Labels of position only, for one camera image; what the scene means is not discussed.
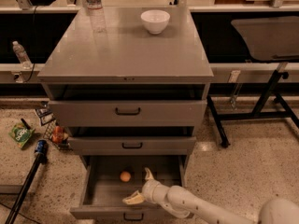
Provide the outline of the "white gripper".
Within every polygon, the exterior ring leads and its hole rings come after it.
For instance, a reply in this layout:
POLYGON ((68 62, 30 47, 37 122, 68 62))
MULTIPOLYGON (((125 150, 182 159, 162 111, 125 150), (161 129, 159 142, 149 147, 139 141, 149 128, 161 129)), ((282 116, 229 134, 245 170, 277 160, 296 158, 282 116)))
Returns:
POLYGON ((132 195, 124 198, 122 201, 128 205, 140 204, 145 200, 149 203, 156 204, 169 203, 167 198, 169 187, 161 184, 157 180, 154 180, 154 176, 148 167, 145 168, 145 171, 145 180, 147 182, 142 188, 142 193, 137 190, 132 195))

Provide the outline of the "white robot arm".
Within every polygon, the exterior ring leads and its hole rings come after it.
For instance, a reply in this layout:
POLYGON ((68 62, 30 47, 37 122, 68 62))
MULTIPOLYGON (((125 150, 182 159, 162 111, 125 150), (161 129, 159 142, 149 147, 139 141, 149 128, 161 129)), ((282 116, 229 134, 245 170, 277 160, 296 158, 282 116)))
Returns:
POLYGON ((143 202, 160 205, 177 218, 194 214, 207 224, 299 224, 299 206, 289 200, 275 198, 266 202, 253 221, 193 195, 181 186, 168 187, 157 181, 146 167, 146 183, 122 201, 128 205, 143 202))

